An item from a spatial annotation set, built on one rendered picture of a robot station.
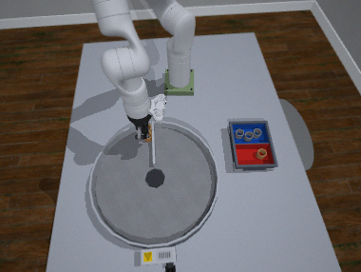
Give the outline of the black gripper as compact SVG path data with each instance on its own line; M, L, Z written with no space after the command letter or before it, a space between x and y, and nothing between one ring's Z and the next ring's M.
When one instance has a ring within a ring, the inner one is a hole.
M148 139L148 133L149 133L148 122L151 119L151 117L152 116L150 114L148 114L144 118L133 119L127 115L128 120L131 123L133 123L135 125L136 129L138 130L138 133L136 133L136 135L135 135L135 139Z

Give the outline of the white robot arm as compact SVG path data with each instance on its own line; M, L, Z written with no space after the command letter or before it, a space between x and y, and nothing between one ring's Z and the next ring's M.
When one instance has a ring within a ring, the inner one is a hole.
M186 87L190 82L195 16L176 0L145 1L155 12L162 27L173 35L166 45L169 83L173 87ZM134 28L127 0L91 2L101 33L123 37L129 43L129 46L108 49L101 57L103 72L120 92L126 114L133 119L150 114L156 123L162 123L165 95L158 94L153 100L149 99L142 76L150 70L150 59Z

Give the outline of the grey metal bushing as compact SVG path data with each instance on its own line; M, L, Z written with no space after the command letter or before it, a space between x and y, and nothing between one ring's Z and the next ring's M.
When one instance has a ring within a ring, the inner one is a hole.
M238 135L238 133L240 133L241 135ZM235 137L237 139L241 139L244 135L244 131L242 129L237 129L236 133L235 133Z
M249 135L251 138L248 138L246 135ZM250 142L254 137L254 134L251 132L251 131L247 131L243 137L243 139L246 141L246 142Z
M257 132L258 135L256 135L255 132ZM254 137L253 137L253 138L255 138L255 139L259 138L260 135L261 135L261 133L262 133L262 132L261 132L261 130L260 130L259 128L255 128L254 131L253 131L253 134L254 134Z

